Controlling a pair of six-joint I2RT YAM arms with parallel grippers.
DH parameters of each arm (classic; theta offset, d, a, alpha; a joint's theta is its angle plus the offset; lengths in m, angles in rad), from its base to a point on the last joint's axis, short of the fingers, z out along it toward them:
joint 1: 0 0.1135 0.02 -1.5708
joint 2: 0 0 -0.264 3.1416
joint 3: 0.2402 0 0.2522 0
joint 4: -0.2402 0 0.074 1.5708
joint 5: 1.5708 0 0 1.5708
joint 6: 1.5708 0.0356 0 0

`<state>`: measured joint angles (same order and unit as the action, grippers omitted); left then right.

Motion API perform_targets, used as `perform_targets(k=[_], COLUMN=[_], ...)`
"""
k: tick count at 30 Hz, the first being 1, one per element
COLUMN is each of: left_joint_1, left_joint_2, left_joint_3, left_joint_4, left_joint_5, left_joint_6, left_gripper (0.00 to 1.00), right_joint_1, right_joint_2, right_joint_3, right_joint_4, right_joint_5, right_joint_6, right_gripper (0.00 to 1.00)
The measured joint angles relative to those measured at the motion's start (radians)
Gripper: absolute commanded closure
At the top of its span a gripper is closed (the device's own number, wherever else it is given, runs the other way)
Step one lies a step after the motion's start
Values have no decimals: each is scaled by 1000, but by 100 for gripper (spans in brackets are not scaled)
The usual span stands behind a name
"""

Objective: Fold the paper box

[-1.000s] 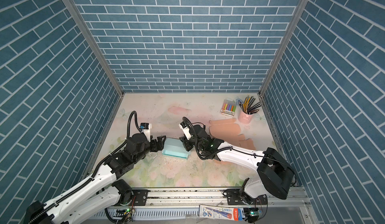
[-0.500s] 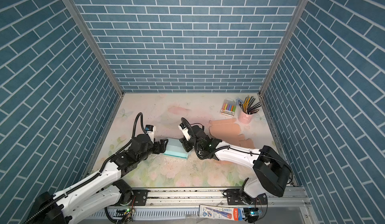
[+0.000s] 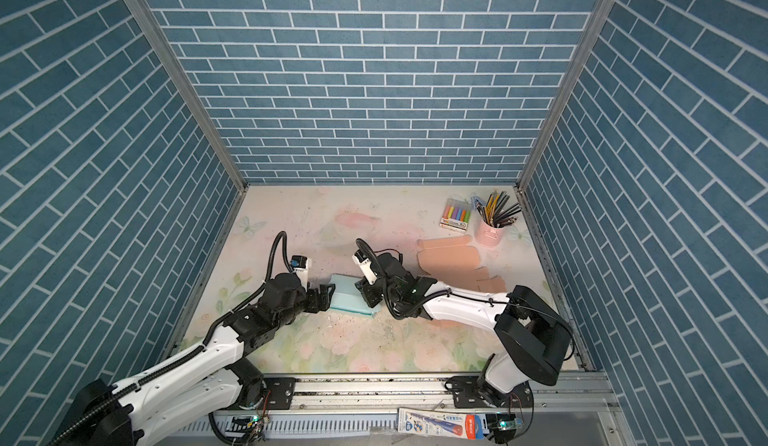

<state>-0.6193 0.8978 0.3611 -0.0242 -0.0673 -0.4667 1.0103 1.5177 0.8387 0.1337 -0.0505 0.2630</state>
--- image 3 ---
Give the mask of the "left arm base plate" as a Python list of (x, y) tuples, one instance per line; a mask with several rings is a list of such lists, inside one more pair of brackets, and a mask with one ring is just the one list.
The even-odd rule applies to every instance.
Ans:
[(243, 387), (237, 406), (243, 410), (288, 410), (293, 401), (295, 377), (266, 377)]

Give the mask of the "light blue paper box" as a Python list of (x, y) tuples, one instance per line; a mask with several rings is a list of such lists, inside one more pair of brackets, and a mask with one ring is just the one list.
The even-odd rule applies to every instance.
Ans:
[(333, 274), (330, 281), (335, 286), (330, 310), (370, 317), (381, 309), (380, 305), (375, 307), (367, 305), (361, 292), (355, 286), (358, 281), (357, 277)]

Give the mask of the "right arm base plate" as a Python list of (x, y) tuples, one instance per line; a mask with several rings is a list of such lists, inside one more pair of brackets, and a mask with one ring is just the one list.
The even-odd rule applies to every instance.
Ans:
[(448, 378), (444, 388), (452, 396), (455, 408), (529, 408), (533, 394), (528, 382), (514, 387), (509, 393), (493, 388), (478, 375), (458, 375)]

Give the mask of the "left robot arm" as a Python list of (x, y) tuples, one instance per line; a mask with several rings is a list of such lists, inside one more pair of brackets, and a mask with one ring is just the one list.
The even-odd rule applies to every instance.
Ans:
[(278, 274), (192, 346), (111, 385), (95, 380), (83, 387), (51, 444), (154, 445), (219, 409), (260, 408), (264, 375), (249, 354), (298, 315), (328, 310), (334, 292), (334, 285), (311, 287), (296, 273)]

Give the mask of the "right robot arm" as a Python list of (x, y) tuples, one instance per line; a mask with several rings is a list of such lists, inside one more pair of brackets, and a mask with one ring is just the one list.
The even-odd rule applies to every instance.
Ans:
[(453, 321), (496, 335), (504, 351), (492, 354), (471, 389), (493, 406), (505, 406), (529, 381), (553, 386), (573, 341), (567, 322), (527, 286), (482, 293), (415, 276), (388, 252), (359, 248), (353, 260), (364, 278), (356, 283), (370, 306), (383, 304), (396, 320)]

